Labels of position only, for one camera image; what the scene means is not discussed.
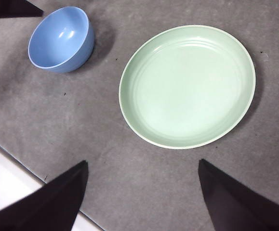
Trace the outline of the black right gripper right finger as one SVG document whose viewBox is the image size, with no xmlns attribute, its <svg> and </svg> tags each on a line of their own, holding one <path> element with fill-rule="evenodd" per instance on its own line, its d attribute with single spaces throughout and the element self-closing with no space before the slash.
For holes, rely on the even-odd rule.
<svg viewBox="0 0 279 231">
<path fill-rule="evenodd" d="M 279 231 L 279 204 L 205 159 L 199 160 L 203 199 L 217 231 Z"/>
</svg>

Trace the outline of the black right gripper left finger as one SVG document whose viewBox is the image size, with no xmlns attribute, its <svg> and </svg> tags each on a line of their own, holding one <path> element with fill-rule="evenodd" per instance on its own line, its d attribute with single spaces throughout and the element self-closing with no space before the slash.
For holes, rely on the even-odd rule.
<svg viewBox="0 0 279 231">
<path fill-rule="evenodd" d="M 81 161 L 34 193 L 0 210 L 0 231 L 69 231 L 81 207 L 88 163 Z"/>
</svg>

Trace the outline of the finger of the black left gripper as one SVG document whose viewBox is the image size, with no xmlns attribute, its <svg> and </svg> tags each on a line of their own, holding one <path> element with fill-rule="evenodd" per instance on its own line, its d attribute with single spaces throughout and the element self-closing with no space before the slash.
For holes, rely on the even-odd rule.
<svg viewBox="0 0 279 231">
<path fill-rule="evenodd" d="M 43 13 L 27 0 L 0 0 L 0 18 L 41 17 Z"/>
</svg>

